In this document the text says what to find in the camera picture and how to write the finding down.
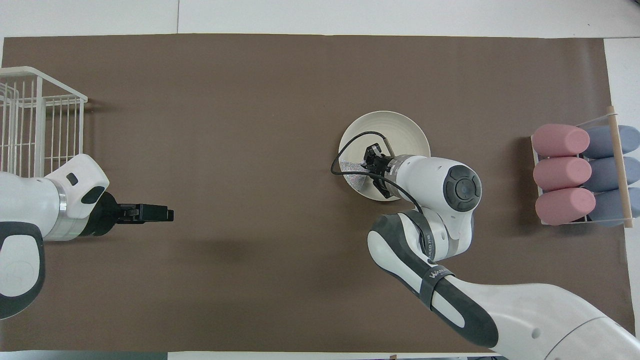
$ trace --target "pink cylinder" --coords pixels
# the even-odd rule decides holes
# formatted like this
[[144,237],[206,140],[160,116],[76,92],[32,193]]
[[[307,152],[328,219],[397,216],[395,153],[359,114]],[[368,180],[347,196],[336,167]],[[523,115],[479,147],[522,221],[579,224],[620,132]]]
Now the pink cylinder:
[[545,191],[575,188],[591,177],[591,165],[573,157],[540,160],[533,169],[533,179]]
[[596,198],[587,189],[560,189],[540,195],[536,201],[536,213],[549,225],[561,225],[587,215],[595,206]]
[[547,124],[533,133],[533,149],[542,156],[572,156],[589,147],[589,134],[579,127]]

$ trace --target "black cable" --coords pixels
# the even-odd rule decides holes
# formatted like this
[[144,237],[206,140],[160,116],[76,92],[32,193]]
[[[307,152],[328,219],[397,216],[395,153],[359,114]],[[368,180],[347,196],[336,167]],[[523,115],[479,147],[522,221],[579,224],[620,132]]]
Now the black cable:
[[364,133],[360,133],[357,134],[356,136],[352,137],[351,140],[349,140],[347,142],[347,144],[345,144],[342,149],[340,150],[340,152],[338,152],[338,155],[335,157],[335,159],[333,159],[333,163],[331,163],[331,173],[333,175],[366,175],[369,177],[372,177],[374,179],[378,179],[378,180],[382,180],[385,183],[391,184],[393,185],[396,189],[400,190],[401,193],[403,193],[405,196],[407,196],[409,198],[409,200],[411,200],[411,202],[415,205],[415,207],[418,209],[418,212],[420,214],[423,214],[422,212],[422,206],[420,206],[420,204],[418,204],[418,202],[403,188],[400,187],[400,185],[394,183],[393,181],[386,179],[384,176],[380,176],[378,174],[372,174],[370,172],[364,172],[364,171],[334,171],[334,167],[335,164],[338,162],[338,159],[340,158],[340,155],[342,155],[342,153],[347,149],[347,147],[349,145],[351,145],[352,142],[354,142],[357,138],[364,136],[364,135],[378,135],[382,138],[382,140],[385,140],[386,137],[384,135],[382,135],[381,133],[377,132],[377,131],[365,131]]

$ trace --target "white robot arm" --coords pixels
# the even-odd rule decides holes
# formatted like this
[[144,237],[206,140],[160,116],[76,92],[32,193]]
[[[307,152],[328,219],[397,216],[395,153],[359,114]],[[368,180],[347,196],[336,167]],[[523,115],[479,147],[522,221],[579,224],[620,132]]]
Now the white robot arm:
[[117,204],[109,180],[80,154],[45,177],[0,172],[0,319],[35,300],[44,283],[43,241],[100,236],[116,223],[172,221],[166,206]]
[[464,338],[510,360],[640,359],[635,337],[569,291],[547,284],[472,284],[435,263],[470,245],[482,185],[468,166],[385,156],[378,144],[367,148],[361,165],[384,196],[416,205],[377,219],[367,237],[373,260]]

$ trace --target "brown tabletop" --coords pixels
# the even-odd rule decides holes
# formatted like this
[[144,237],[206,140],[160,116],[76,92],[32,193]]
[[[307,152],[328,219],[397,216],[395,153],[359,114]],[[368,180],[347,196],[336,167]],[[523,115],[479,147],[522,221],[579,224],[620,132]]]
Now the brown tabletop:
[[90,97],[86,152],[120,202],[173,223],[47,243],[2,349],[475,352],[369,257],[382,213],[329,173],[364,113],[392,110],[483,181],[460,279],[564,287],[632,331],[623,229],[548,227],[528,136],[610,104],[602,40],[299,35],[7,38]]

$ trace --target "plate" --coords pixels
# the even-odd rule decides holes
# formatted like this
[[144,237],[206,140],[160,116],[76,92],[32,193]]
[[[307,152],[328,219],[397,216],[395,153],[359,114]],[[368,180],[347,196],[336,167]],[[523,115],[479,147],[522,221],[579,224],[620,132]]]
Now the plate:
[[[344,132],[344,135],[342,135],[342,139],[340,139],[338,151],[340,151],[350,139],[364,131],[377,131],[386,136],[396,156],[402,154],[431,156],[429,142],[422,132],[422,129],[408,117],[400,113],[385,110],[362,115],[351,123]],[[342,169],[342,171],[348,171],[344,168],[342,161],[351,163],[363,162],[366,148],[376,142],[380,144],[382,153],[389,155],[389,150],[382,138],[377,135],[364,135],[351,143],[342,153],[342,156],[340,156],[340,169]],[[372,200],[393,201],[399,199],[399,197],[395,196],[385,199],[378,189],[373,186],[373,180],[371,180],[370,177],[367,177],[360,190],[356,189],[349,181],[347,181],[347,184],[360,195]]]

